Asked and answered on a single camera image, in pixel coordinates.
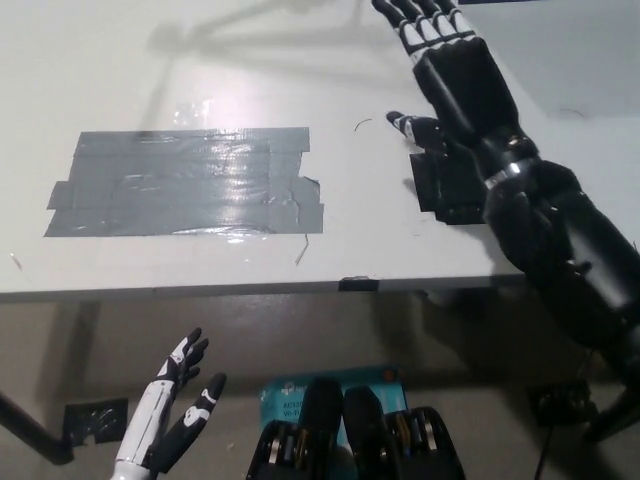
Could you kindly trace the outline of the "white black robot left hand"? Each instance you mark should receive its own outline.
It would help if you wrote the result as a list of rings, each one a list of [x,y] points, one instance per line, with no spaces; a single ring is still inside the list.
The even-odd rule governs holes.
[[[178,394],[199,373],[209,340],[196,328],[182,338],[146,386],[115,457],[113,479],[156,479],[168,473],[193,445],[216,407],[227,376],[216,373],[173,426]]]

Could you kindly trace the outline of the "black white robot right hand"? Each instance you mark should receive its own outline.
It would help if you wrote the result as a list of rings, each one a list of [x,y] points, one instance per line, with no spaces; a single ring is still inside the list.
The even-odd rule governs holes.
[[[452,1],[373,1],[398,35],[446,136],[473,158],[486,187],[525,183],[535,143],[489,47]]]

